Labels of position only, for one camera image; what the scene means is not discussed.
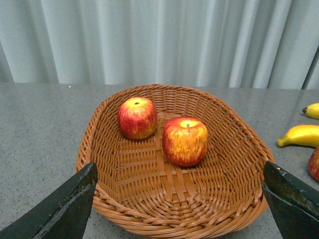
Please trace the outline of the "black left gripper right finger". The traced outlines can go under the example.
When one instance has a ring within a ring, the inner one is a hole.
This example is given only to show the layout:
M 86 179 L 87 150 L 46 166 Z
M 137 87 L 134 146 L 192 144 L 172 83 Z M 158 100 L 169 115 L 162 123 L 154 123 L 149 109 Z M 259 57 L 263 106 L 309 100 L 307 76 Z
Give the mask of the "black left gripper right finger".
M 319 237 L 319 192 L 267 161 L 262 191 L 284 239 Z

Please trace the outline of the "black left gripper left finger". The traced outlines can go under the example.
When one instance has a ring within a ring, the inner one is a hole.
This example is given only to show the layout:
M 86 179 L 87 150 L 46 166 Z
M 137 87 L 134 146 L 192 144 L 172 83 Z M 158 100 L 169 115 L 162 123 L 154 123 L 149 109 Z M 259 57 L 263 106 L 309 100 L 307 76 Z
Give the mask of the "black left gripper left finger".
M 2 239 L 81 239 L 98 181 L 90 162 L 29 212 L 0 232 Z

